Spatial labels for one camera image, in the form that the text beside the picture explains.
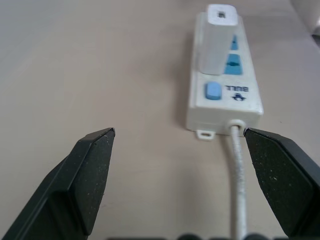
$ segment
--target table surface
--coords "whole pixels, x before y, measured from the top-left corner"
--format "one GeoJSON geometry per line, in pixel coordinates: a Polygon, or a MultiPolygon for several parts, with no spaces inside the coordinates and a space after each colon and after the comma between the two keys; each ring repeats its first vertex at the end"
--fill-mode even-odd
{"type": "MultiPolygon", "coordinates": [[[[320,51],[288,0],[225,0],[243,17],[259,128],[320,164],[320,51]]],[[[214,0],[11,0],[0,9],[0,236],[84,135],[114,127],[90,240],[230,236],[229,137],[185,128],[196,14],[214,0]]],[[[284,233],[245,139],[248,229],[284,233]]]]}

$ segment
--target power socket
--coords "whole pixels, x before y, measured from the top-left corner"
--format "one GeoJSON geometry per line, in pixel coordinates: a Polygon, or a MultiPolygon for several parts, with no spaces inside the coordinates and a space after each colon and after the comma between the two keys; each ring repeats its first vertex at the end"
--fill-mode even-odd
{"type": "Polygon", "coordinates": [[[207,20],[206,12],[196,18],[186,127],[195,131],[199,139],[209,141],[215,134],[229,135],[232,125],[238,125],[241,133],[247,127],[254,128],[264,110],[240,16],[224,73],[211,75],[200,71],[207,20]]]}

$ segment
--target white cable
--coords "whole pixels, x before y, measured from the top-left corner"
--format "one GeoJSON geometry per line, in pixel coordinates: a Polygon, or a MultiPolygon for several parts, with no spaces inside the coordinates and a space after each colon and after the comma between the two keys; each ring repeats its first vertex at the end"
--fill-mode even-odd
{"type": "Polygon", "coordinates": [[[247,207],[246,207],[246,183],[243,165],[241,144],[239,140],[239,127],[231,126],[232,149],[234,155],[234,192],[235,192],[235,213],[234,213],[234,239],[243,240],[247,235],[247,207]]]}

